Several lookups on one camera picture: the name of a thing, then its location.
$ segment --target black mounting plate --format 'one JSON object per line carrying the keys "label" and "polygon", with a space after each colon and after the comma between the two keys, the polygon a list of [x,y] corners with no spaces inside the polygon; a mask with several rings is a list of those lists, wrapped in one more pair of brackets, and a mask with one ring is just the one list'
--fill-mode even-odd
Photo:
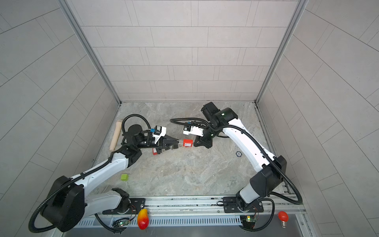
{"label": "black mounting plate", "polygon": [[[222,201],[225,203],[224,204],[225,213],[245,213],[238,208],[237,203],[236,203],[236,197],[223,197]],[[258,200],[254,200],[253,206],[257,209],[258,212],[263,212],[263,206],[259,205],[259,203],[262,204],[262,202]],[[256,212],[254,207],[246,212]]]}
{"label": "black mounting plate", "polygon": [[103,211],[103,215],[131,215],[131,214],[137,214],[139,213],[140,210],[142,210],[145,206],[145,199],[144,198],[130,198],[130,205],[133,205],[137,209],[137,213],[135,209],[133,208],[133,213],[132,213],[132,208],[129,208],[125,213],[117,213],[114,210],[105,210]]}

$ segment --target vented metal panel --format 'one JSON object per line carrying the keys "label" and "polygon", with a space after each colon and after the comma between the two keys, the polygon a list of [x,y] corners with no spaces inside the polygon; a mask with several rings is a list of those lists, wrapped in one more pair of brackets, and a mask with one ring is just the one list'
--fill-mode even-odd
{"label": "vented metal panel", "polygon": [[[102,221],[109,225],[122,217],[100,217]],[[201,217],[150,217],[149,226],[235,226],[241,225],[239,216],[201,216]],[[135,218],[129,227],[137,227],[137,218]],[[95,217],[87,217],[81,220],[75,228],[94,228],[102,227]]]}

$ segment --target gray tile wall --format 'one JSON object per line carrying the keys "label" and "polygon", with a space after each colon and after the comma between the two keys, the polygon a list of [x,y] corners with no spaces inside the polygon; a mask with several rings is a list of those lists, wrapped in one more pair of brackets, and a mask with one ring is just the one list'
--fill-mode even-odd
{"label": "gray tile wall", "polygon": [[90,167],[116,109],[55,0],[0,1],[0,236],[42,235],[31,212]]}
{"label": "gray tile wall", "polygon": [[255,100],[298,2],[68,3],[121,100],[190,101]]}
{"label": "gray tile wall", "polygon": [[379,2],[309,0],[259,102],[319,236],[379,234]]}

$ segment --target green cube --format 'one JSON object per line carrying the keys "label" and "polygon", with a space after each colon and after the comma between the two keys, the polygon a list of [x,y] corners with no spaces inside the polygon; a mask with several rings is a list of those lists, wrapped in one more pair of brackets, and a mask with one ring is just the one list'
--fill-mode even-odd
{"label": "green cube", "polygon": [[122,174],[121,175],[121,180],[122,181],[128,181],[128,179],[129,179],[129,175],[128,174]]}

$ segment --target wooden handle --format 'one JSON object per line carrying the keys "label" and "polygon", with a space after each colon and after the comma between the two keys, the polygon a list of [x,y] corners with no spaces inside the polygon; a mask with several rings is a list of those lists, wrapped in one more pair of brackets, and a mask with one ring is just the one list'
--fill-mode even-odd
{"label": "wooden handle", "polygon": [[111,145],[109,146],[110,151],[114,151],[114,149],[116,147],[117,140],[118,140],[118,137],[119,137],[120,131],[121,131],[121,124],[122,124],[122,120],[121,119],[117,120],[116,129],[114,130]]}

